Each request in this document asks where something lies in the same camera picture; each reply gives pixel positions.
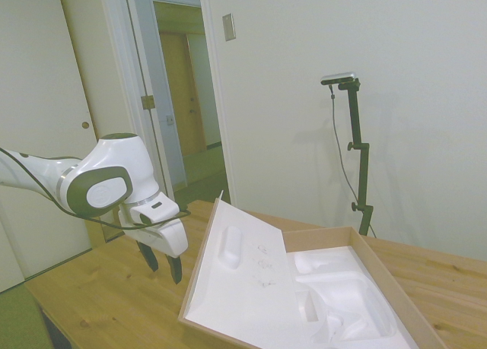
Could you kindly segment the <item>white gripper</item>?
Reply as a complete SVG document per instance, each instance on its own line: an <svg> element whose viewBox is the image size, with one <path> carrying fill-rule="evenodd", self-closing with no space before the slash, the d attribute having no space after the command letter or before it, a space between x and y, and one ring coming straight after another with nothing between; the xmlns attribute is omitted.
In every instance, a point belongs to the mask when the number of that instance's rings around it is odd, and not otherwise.
<svg viewBox="0 0 487 349"><path fill-rule="evenodd" d="M148 267L156 272L159 269L157 258L152 250L156 249L166 254L171 277L175 284L183 278L180 255L188 249L188 239L181 219L169 222L152 221L145 215L139 222L134 222L126 213L118 212L119 221L126 235L137 241L138 248Z"/></svg>

